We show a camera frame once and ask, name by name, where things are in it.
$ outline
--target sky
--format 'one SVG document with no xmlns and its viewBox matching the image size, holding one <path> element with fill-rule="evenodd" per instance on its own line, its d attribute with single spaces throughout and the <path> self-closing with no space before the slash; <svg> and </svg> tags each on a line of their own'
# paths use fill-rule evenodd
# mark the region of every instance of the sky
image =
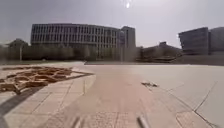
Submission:
<svg viewBox="0 0 224 128">
<path fill-rule="evenodd" d="M 77 23 L 130 26 L 137 46 L 167 41 L 180 47 L 179 32 L 224 26 L 223 5 L 223 0 L 0 0 L 0 44 L 30 42 L 34 23 Z"/>
</svg>

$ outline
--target window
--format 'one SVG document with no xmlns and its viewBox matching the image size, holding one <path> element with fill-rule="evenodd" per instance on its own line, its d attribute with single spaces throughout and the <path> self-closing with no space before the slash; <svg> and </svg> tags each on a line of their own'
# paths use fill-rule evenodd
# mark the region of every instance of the window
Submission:
<svg viewBox="0 0 224 128">
<path fill-rule="evenodd" d="M 58 35 L 54 35 L 54 41 L 57 41 L 57 36 L 58 36 Z"/>
<path fill-rule="evenodd" d="M 77 35 L 74 35 L 74 36 L 75 36 L 75 37 L 74 37 L 74 40 L 77 41 Z"/>
<path fill-rule="evenodd" d="M 48 29 L 49 29 L 49 30 L 48 30 L 49 33 L 51 33 L 51 32 L 52 32 L 52 27 L 49 27 Z"/>
<path fill-rule="evenodd" d="M 38 41 L 41 41 L 41 35 L 38 36 Z"/>
<path fill-rule="evenodd" d="M 36 33 L 39 33 L 40 27 L 36 27 Z"/>
<path fill-rule="evenodd" d="M 59 35 L 59 41 L 62 41 L 62 35 Z"/>
<path fill-rule="evenodd" d="M 92 34 L 94 34 L 94 28 L 92 28 L 91 30 L 92 30 Z"/>
<path fill-rule="evenodd" d="M 52 35 L 49 35 L 49 41 L 52 41 Z"/>
<path fill-rule="evenodd" d="M 37 33 L 40 33 L 40 27 L 37 27 Z"/>
<path fill-rule="evenodd" d="M 64 33 L 68 33 L 68 28 L 67 27 L 64 27 Z"/>
<path fill-rule="evenodd" d="M 77 27 L 74 27 L 73 29 L 74 29 L 73 32 L 77 33 Z"/>
<path fill-rule="evenodd" d="M 37 35 L 37 41 L 40 41 L 40 35 Z"/>
<path fill-rule="evenodd" d="M 58 32 L 61 33 L 61 31 L 62 31 L 62 30 L 61 30 L 61 27 L 58 27 Z"/>
<path fill-rule="evenodd" d="M 55 33 L 55 31 L 56 31 L 56 27 L 54 26 L 54 27 L 53 27 L 53 33 Z"/>
<path fill-rule="evenodd" d="M 90 42 L 90 36 L 89 35 L 87 36 L 87 42 Z"/>
<path fill-rule="evenodd" d="M 100 33 L 101 33 L 101 30 L 100 30 L 100 29 L 98 29 L 98 34 L 100 35 Z"/>
<path fill-rule="evenodd" d="M 46 35 L 46 41 L 49 41 L 49 34 Z"/>
<path fill-rule="evenodd" d="M 80 40 L 81 42 L 83 41 L 83 35 L 81 35 L 81 40 Z"/>
<path fill-rule="evenodd" d="M 50 27 L 47 26 L 47 27 L 46 27 L 46 33 L 50 33 L 50 32 L 51 32 L 50 30 L 51 30 Z"/>
<path fill-rule="evenodd" d="M 107 32 L 107 30 L 104 30 L 104 33 L 103 33 L 103 34 L 104 34 L 104 36 L 106 36 L 106 32 Z"/>
<path fill-rule="evenodd" d="M 84 41 L 86 42 L 87 38 L 86 38 L 86 35 L 84 35 Z"/>
<path fill-rule="evenodd" d="M 57 31 L 58 31 L 58 27 L 56 26 L 54 29 L 54 32 L 57 33 Z"/>
<path fill-rule="evenodd" d="M 85 27 L 85 33 L 87 33 L 87 27 Z"/>
<path fill-rule="evenodd" d="M 107 31 L 107 35 L 110 36 L 111 35 L 111 30 Z"/>
<path fill-rule="evenodd" d="M 84 32 L 84 28 L 82 27 L 82 28 L 81 28 L 81 33 L 83 33 L 83 32 Z"/>
<path fill-rule="evenodd" d="M 77 36 L 76 36 L 76 41 L 79 41 L 79 36 L 80 36 L 80 35 L 77 35 Z"/>
<path fill-rule="evenodd" d="M 71 35 L 71 41 L 74 42 L 75 35 Z"/>
<path fill-rule="evenodd" d="M 91 36 L 91 42 L 94 42 L 94 36 Z"/>
<path fill-rule="evenodd" d="M 73 28 L 72 27 L 69 27 L 69 29 L 70 29 L 70 33 L 73 33 Z"/>
<path fill-rule="evenodd" d="M 68 35 L 68 42 L 71 42 L 72 41 L 72 35 Z"/>
<path fill-rule="evenodd" d="M 91 31 L 90 31 L 91 29 L 88 27 L 88 34 L 91 34 Z"/>
<path fill-rule="evenodd" d="M 95 42 L 97 42 L 97 36 L 95 36 Z"/>
<path fill-rule="evenodd" d="M 35 40 L 38 41 L 38 35 L 35 35 Z"/>
</svg>

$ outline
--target building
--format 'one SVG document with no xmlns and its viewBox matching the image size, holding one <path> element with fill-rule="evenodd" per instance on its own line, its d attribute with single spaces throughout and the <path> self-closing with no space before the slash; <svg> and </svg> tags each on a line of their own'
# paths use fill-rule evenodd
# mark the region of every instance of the building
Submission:
<svg viewBox="0 0 224 128">
<path fill-rule="evenodd" d="M 224 27 L 198 28 L 179 33 L 185 55 L 224 55 Z"/>
<path fill-rule="evenodd" d="M 161 42 L 159 45 L 147 48 L 139 48 L 139 61 L 170 62 L 182 55 L 181 49 Z"/>
<path fill-rule="evenodd" d="M 209 55 L 209 30 L 207 27 L 179 33 L 185 55 Z"/>
<path fill-rule="evenodd" d="M 34 24 L 31 45 L 71 46 L 97 59 L 131 61 L 135 56 L 135 29 L 85 24 Z"/>
</svg>

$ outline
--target paving stone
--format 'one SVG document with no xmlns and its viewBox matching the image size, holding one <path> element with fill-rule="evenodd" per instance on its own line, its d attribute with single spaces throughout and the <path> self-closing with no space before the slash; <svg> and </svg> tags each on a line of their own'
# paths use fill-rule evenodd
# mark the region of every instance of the paving stone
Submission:
<svg viewBox="0 0 224 128">
<path fill-rule="evenodd" d="M 49 84 L 48 87 L 68 88 L 71 86 L 71 84 L 72 83 L 57 82 L 57 83 Z"/>
<path fill-rule="evenodd" d="M 95 113 L 85 118 L 83 128 L 115 128 L 117 113 Z"/>
<path fill-rule="evenodd" d="M 62 102 L 66 93 L 51 93 L 44 102 Z"/>
<path fill-rule="evenodd" d="M 138 128 L 137 117 L 135 113 L 119 113 L 116 128 Z"/>
<path fill-rule="evenodd" d="M 49 115 L 30 115 L 21 125 L 21 128 L 35 128 L 46 122 L 51 116 Z"/>
<path fill-rule="evenodd" d="M 10 113 L 4 116 L 4 122 L 8 128 L 19 128 L 27 118 L 28 118 L 28 115 L 26 114 Z"/>
<path fill-rule="evenodd" d="M 30 96 L 27 101 L 39 101 L 42 102 L 44 101 L 50 93 L 35 93 L 32 96 Z"/>
<path fill-rule="evenodd" d="M 194 112 L 178 113 L 176 117 L 182 128 L 212 128 Z"/>
<path fill-rule="evenodd" d="M 72 93 L 72 92 L 83 92 L 84 93 L 84 90 L 87 90 L 88 88 L 87 87 L 84 87 L 84 84 L 75 84 L 71 86 L 71 88 L 69 89 L 69 93 Z"/>
<path fill-rule="evenodd" d="M 16 106 L 11 112 L 20 114 L 31 114 L 41 102 L 36 101 L 24 101 Z"/>
<path fill-rule="evenodd" d="M 84 79 L 82 77 L 76 78 L 76 79 L 73 79 L 71 87 L 76 86 L 76 85 L 82 85 L 82 84 L 84 84 Z"/>
<path fill-rule="evenodd" d="M 43 102 L 32 114 L 54 115 L 58 112 L 61 102 Z"/>
<path fill-rule="evenodd" d="M 38 92 L 42 92 L 42 93 L 67 93 L 68 92 L 69 87 L 44 87 L 43 89 L 39 90 Z"/>
<path fill-rule="evenodd" d="M 63 110 L 64 108 L 68 107 L 71 105 L 73 101 L 63 101 L 63 103 L 60 105 L 59 111 Z"/>
<path fill-rule="evenodd" d="M 64 101 L 75 101 L 80 96 L 82 96 L 82 93 L 67 93 Z"/>
</svg>

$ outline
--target paved plaza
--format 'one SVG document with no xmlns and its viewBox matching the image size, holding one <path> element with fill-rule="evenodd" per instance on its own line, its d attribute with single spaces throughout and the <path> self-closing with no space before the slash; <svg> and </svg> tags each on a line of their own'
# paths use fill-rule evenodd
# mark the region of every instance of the paved plaza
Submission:
<svg viewBox="0 0 224 128">
<path fill-rule="evenodd" d="M 95 75 L 28 89 L 24 96 L 0 94 L 2 126 L 72 128 L 80 118 L 82 128 L 138 128 L 137 118 L 143 117 L 151 128 L 224 128 L 224 67 L 48 65 Z"/>
</svg>

